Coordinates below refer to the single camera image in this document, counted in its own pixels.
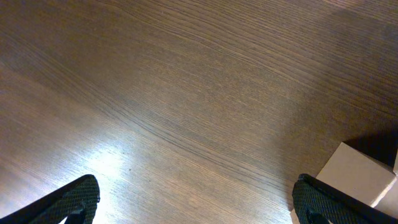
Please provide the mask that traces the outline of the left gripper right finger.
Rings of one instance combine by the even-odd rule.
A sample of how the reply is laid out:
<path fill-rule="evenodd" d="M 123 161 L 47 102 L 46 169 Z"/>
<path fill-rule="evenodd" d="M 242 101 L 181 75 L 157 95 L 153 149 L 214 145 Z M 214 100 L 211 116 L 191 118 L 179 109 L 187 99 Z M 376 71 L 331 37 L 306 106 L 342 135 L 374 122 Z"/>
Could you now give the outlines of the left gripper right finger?
<path fill-rule="evenodd" d="M 300 224 L 397 224 L 397 219 L 329 186 L 300 174 L 292 191 Z"/>

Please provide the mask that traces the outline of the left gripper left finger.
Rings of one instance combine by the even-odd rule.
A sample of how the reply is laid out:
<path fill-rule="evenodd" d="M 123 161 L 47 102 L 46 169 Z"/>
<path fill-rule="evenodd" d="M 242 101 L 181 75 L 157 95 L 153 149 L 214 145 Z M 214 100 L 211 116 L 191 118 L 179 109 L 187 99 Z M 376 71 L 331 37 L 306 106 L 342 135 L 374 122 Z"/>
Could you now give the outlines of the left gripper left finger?
<path fill-rule="evenodd" d="M 99 202 L 98 181 L 86 174 L 1 218 L 1 224 L 92 224 Z"/>

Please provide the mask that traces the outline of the cardboard box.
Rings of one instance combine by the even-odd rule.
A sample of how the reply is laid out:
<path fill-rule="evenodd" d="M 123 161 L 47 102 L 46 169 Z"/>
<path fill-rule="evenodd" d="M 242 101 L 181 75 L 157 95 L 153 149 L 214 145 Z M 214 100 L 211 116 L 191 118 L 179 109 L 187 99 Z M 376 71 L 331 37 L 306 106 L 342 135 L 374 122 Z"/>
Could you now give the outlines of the cardboard box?
<path fill-rule="evenodd" d="M 345 143 L 338 146 L 314 178 L 397 219 L 395 170 Z M 294 208 L 290 216 L 293 224 L 300 224 Z"/>

